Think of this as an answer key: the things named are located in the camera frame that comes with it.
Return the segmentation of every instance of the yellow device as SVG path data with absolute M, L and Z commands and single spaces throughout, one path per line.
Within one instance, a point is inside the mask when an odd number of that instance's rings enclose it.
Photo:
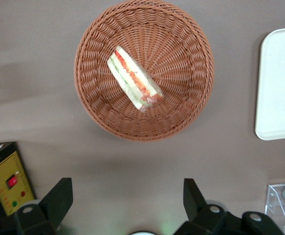
M 3 209 L 6 215 L 11 215 L 35 198 L 17 150 L 9 145 L 5 150 L 0 154 L 0 204 L 1 211 Z

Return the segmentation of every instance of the table surface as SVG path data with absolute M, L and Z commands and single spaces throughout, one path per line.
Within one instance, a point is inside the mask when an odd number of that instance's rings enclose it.
M 0 142 L 18 141 L 39 198 L 72 177 L 66 235 L 172 234 L 186 219 L 183 179 L 229 211 L 264 211 L 285 183 L 285 139 L 254 132 L 262 40 L 285 28 L 285 1 L 170 0 L 202 27 L 215 83 L 198 118 L 157 142 L 119 139 L 84 110 L 74 87 L 79 41 L 117 0 L 0 0 Z

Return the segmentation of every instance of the white tray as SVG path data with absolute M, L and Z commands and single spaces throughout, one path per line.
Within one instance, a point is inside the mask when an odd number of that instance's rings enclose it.
M 255 132 L 266 141 L 285 139 L 285 29 L 262 43 Z

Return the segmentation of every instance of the black machine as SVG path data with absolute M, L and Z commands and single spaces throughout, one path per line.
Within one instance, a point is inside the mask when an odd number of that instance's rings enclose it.
M 263 213 L 249 211 L 237 218 L 218 205 L 207 204 L 193 179 L 185 179 L 183 197 L 189 221 L 174 235 L 283 235 Z M 71 179 L 63 178 L 40 204 L 0 217 L 0 235 L 56 235 L 72 202 Z

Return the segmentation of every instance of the clear plastic container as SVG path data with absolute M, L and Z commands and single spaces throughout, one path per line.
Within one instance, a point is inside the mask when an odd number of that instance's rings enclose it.
M 268 185 L 265 214 L 271 217 L 285 234 L 285 184 Z

